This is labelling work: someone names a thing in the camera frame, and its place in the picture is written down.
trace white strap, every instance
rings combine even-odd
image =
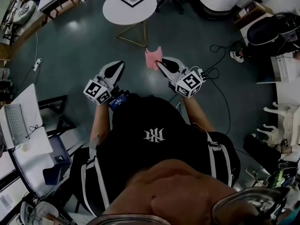
[[[210,152],[210,169],[211,169],[211,176],[213,178],[217,178],[216,174],[216,164],[215,164],[215,156],[212,150],[212,147],[208,145],[208,151]]]
[[[88,203],[88,199],[86,198],[86,193],[85,193],[86,174],[85,174],[85,171],[86,171],[86,164],[83,164],[81,166],[81,184],[82,184],[83,199],[84,199],[85,205],[90,210],[91,214],[93,214],[96,217],[96,215],[93,213],[92,209],[90,208],[90,205]]]
[[[89,144],[89,153],[90,153],[90,158],[94,158],[97,155],[97,145],[99,144],[100,139],[99,139],[99,134],[93,138],[93,140]]]
[[[225,159],[226,159],[226,165],[227,165],[227,172],[228,172],[228,186],[231,187],[232,185],[232,181],[233,181],[233,176],[231,174],[231,168],[230,168],[230,159],[229,159],[229,155],[228,155],[228,152],[227,152],[227,149],[224,145],[220,145],[221,148],[222,148],[222,151],[224,153],[224,156],[225,156]]]
[[[101,191],[104,207],[105,207],[105,209],[107,209],[109,207],[109,200],[108,200],[106,188],[104,185],[104,181],[103,181],[103,177],[102,177],[102,173],[101,173],[101,169],[100,169],[97,157],[95,157],[94,164],[95,164],[95,168],[96,168],[96,172],[97,172],[97,176],[98,176],[98,182],[99,182],[99,186],[100,186],[100,191]]]

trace pink cloth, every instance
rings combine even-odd
[[[163,58],[163,52],[161,51],[161,47],[159,46],[158,49],[154,52],[149,52],[148,49],[146,49],[145,56],[147,68],[152,68],[155,71],[157,71],[157,61],[161,62]]]

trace white logo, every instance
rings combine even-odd
[[[150,142],[156,142],[159,143],[160,141],[163,141],[163,128],[158,132],[158,129],[156,128],[153,132],[153,129],[150,129],[150,132],[146,132],[146,137],[144,139],[150,140]]]

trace electronic device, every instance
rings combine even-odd
[[[169,79],[169,86],[175,92],[187,98],[193,96],[201,88],[205,78],[202,76],[202,69],[195,71],[189,70],[179,59],[163,57],[162,61],[157,61],[160,71]]]
[[[33,71],[35,71],[35,72],[37,71],[38,66],[41,64],[41,62],[42,62],[42,59],[38,58],[37,61],[36,61],[36,63],[33,66]]]
[[[125,62],[114,61],[104,65],[100,72],[90,80],[83,93],[89,100],[101,105],[112,97],[111,92],[118,90],[117,81],[120,79]]]
[[[8,149],[29,140],[20,104],[4,105],[0,110],[0,124]]]
[[[127,97],[129,95],[129,91],[119,91],[117,94],[115,94],[113,97],[111,97],[108,100],[108,106],[111,108],[111,110],[116,110],[117,107],[119,107],[122,103],[127,101]]]

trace glasses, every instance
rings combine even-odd
[[[288,188],[251,187],[219,200],[211,210],[215,225],[259,225],[275,219],[285,204]],[[143,214],[103,215],[88,225],[171,225],[163,218]]]

